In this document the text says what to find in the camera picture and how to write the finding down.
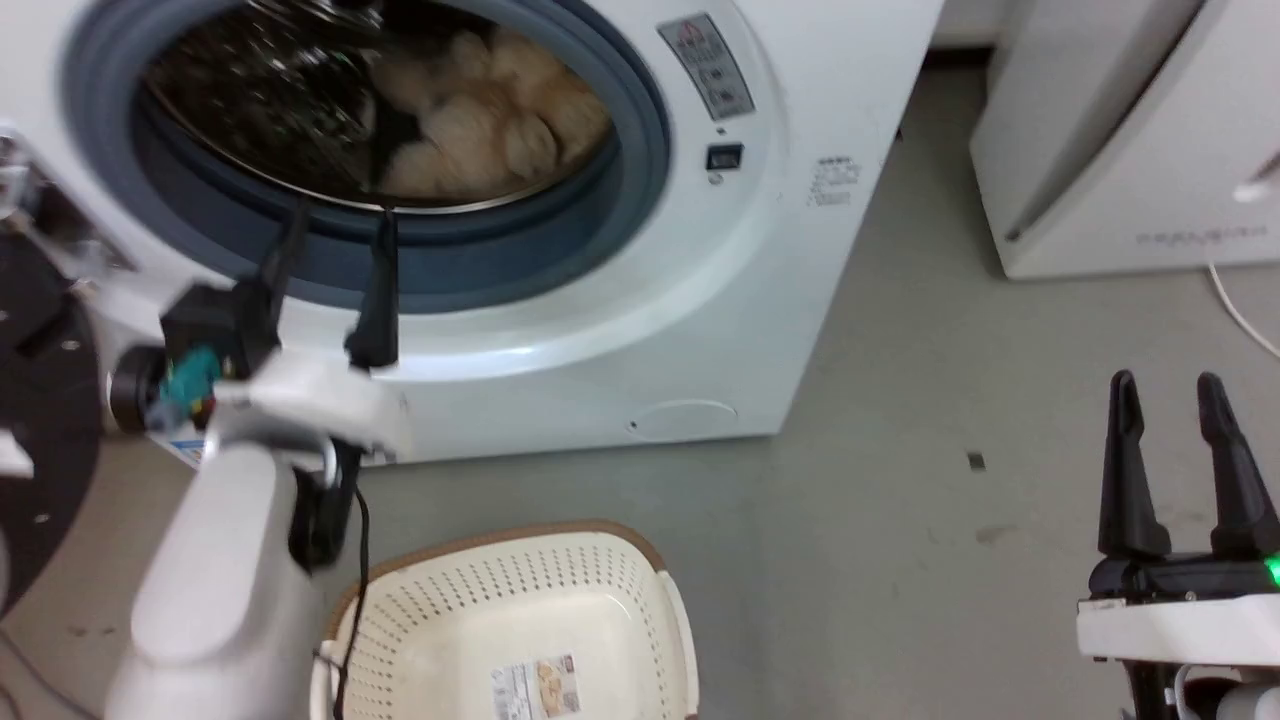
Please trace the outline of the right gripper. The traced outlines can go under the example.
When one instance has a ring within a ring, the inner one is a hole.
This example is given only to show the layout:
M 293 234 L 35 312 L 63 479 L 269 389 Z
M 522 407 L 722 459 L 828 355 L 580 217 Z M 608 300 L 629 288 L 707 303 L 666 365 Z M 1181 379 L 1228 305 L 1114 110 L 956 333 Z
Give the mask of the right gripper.
M 1110 380 L 1097 562 L 1076 603 L 1076 647 L 1089 659 L 1216 667 L 1279 665 L 1279 520 L 1222 379 L 1196 382 L 1199 432 L 1213 466 L 1212 552 L 1171 552 L 1157 519 L 1140 441 L 1134 374 Z

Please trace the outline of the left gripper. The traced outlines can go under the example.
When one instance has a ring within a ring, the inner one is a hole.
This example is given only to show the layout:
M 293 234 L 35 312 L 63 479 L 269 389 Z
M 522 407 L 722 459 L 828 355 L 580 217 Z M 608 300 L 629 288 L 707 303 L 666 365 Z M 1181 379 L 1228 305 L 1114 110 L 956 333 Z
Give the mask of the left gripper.
M 338 441 L 357 455 L 406 457 L 413 447 L 406 397 L 362 369 L 399 359 L 399 232 L 385 208 L 372 265 L 343 360 L 284 348 L 278 301 L 302 252 L 311 202 L 300 200 L 257 269 L 232 287 L 189 286 L 160 316 L 161 337 L 108 366 L 108 411 L 189 465 L 255 442 L 314 465 Z

